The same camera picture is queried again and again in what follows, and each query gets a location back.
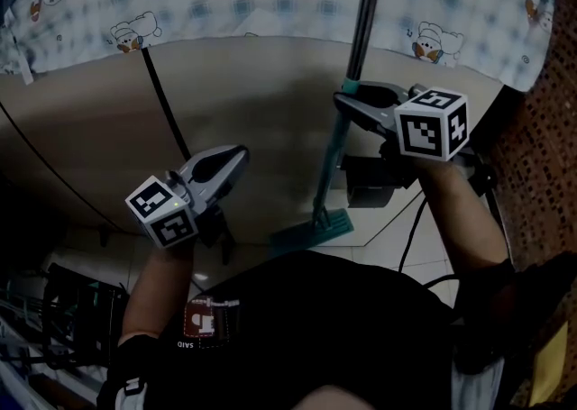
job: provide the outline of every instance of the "white floor tile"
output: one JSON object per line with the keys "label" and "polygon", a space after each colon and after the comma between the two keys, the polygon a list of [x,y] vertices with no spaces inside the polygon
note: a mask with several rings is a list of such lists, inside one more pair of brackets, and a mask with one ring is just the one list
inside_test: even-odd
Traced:
{"label": "white floor tile", "polygon": [[190,289],[188,290],[188,301],[190,301],[192,298],[197,297],[198,295],[200,295],[201,290],[198,289],[198,287],[193,284],[192,282],[190,283]]}
{"label": "white floor tile", "polygon": [[[422,201],[422,195],[417,197],[366,246],[353,247],[353,261],[383,268],[397,267]],[[419,220],[405,266],[444,261],[444,259],[443,242],[427,205]]]}
{"label": "white floor tile", "polygon": [[[403,273],[413,278],[421,284],[431,282],[436,278],[440,278],[447,273],[444,261],[430,262],[427,264],[419,264],[417,266],[406,266],[403,268]],[[441,301],[446,305],[451,305],[451,291],[449,290],[448,282],[440,282],[431,287],[430,290],[435,293]]]}
{"label": "white floor tile", "polygon": [[70,228],[44,267],[56,263],[101,282],[127,287],[135,239],[132,235],[113,232],[103,247],[98,231]]}
{"label": "white floor tile", "polygon": [[454,274],[453,265],[451,264],[451,261],[448,258],[444,261],[444,264],[447,267],[447,274]]}
{"label": "white floor tile", "polygon": [[324,255],[337,256],[339,258],[345,258],[346,260],[353,260],[353,248],[352,247],[313,247],[310,250],[316,251],[317,253],[323,253]]}
{"label": "white floor tile", "polygon": [[454,301],[457,299],[457,293],[459,292],[459,280],[449,280],[447,282],[449,285],[449,295],[450,295],[450,307],[454,307]]}

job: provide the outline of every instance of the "black pole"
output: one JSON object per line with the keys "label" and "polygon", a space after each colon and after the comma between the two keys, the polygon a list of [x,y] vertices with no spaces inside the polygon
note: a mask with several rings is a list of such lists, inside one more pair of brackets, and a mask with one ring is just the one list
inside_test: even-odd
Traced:
{"label": "black pole", "polygon": [[146,63],[146,68],[148,69],[148,73],[151,76],[152,84],[154,85],[154,89],[156,90],[156,96],[159,97],[160,106],[162,107],[162,111],[164,111],[166,121],[169,123],[172,135],[174,136],[174,139],[179,146],[180,153],[182,153],[184,160],[188,161],[192,156],[190,155],[188,146],[185,143],[184,138],[182,137],[182,133],[180,132],[179,125],[177,124],[177,121],[174,118],[174,114],[170,109],[169,101],[164,95],[162,85],[160,84],[159,76],[156,74],[156,69],[154,68],[154,64],[152,64],[151,55],[149,54],[147,48],[144,48],[142,50],[142,55],[144,57],[144,62]]}

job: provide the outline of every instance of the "floor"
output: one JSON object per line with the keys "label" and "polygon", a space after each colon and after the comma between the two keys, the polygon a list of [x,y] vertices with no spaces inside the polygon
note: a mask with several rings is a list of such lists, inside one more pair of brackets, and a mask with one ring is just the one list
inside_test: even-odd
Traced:
{"label": "floor", "polygon": [[[423,196],[418,196],[364,247],[316,247],[313,250],[361,264],[397,269],[422,200]],[[97,232],[71,229],[62,246],[49,256],[45,266],[55,262],[111,285],[122,285],[130,292],[150,251],[151,243],[145,237],[113,234],[108,245],[103,248]],[[200,287],[206,289],[266,259],[267,247],[243,245],[235,249],[231,262],[224,266],[217,247],[207,249],[198,244],[193,277]],[[421,283],[452,273],[428,206],[419,221],[403,272]],[[457,288],[458,282],[451,280],[441,282],[431,289],[443,302],[453,306]],[[190,296],[197,293],[198,289],[191,284]]]}

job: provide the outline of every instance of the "teal mop pole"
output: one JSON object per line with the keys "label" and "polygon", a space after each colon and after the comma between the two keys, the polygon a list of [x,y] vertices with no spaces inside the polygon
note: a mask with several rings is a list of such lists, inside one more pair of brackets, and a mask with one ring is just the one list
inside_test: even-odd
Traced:
{"label": "teal mop pole", "polygon": [[[376,6],[377,0],[361,0],[359,4],[351,55],[343,82],[343,91],[350,95],[357,92]],[[337,114],[313,201],[312,221],[273,234],[270,238],[273,256],[304,250],[354,230],[346,210],[342,208],[328,213],[325,208],[326,194],[331,186],[350,126],[351,121],[348,118],[341,113]]]}

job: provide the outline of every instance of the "person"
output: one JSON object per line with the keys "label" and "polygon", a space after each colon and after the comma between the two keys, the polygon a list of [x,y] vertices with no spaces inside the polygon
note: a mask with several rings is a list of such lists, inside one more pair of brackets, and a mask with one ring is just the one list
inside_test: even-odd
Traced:
{"label": "person", "polygon": [[[402,273],[312,251],[187,303],[185,242],[153,252],[142,271],[98,407],[456,408],[473,389],[476,408],[491,408],[503,357],[553,312],[577,269],[561,258],[561,275],[558,263],[516,273],[457,167],[416,166],[461,279],[454,309]],[[552,280],[551,296],[537,297],[535,284]]]}

